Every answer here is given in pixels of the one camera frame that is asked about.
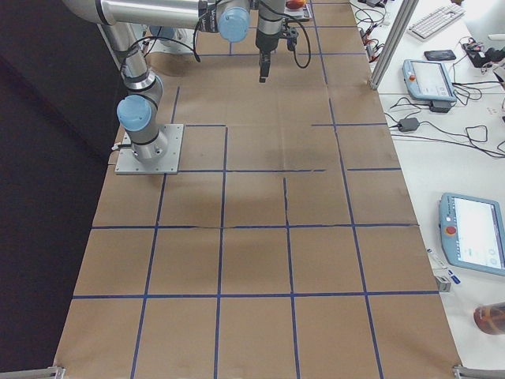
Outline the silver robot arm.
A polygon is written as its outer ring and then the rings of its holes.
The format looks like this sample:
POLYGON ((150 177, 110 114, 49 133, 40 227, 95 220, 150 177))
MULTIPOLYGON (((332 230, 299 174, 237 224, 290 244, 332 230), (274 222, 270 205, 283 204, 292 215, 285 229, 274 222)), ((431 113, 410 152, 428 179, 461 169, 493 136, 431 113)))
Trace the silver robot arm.
POLYGON ((164 37, 167 39, 183 40, 187 33, 182 28, 172 28, 166 26, 149 26, 149 32, 153 36, 164 37))
POLYGON ((242 41, 251 10, 258 12, 256 47, 260 52, 260 81, 264 82, 271 53, 282 38, 284 1, 67 1, 76 16, 101 26, 118 60, 129 94, 117 108, 120 123, 132 144, 134 159, 148 162, 166 153, 169 142, 155 123, 163 94, 161 79, 148 67, 133 32, 134 24, 218 33, 242 41))

